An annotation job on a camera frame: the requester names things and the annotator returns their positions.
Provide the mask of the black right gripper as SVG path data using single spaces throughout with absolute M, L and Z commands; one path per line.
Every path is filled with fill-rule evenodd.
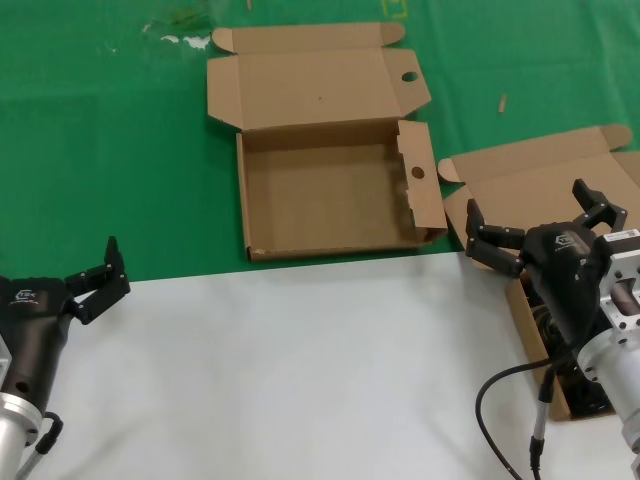
M 584 345 L 597 324 L 597 282 L 589 278 L 589 256 L 604 223 L 612 232 L 624 229 L 627 211 L 600 191 L 576 179 L 572 194 L 583 212 L 573 222 L 530 229 L 485 223 L 474 199 L 467 202 L 465 254 L 490 269 L 518 278 L 524 269 L 568 345 Z

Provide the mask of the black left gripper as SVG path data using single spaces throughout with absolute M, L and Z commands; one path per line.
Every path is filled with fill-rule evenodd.
M 64 281 L 3 277 L 1 338 L 11 362 L 1 391 L 29 403 L 47 403 L 72 316 L 88 325 L 130 292 L 115 236 L 108 238 L 102 265 Z

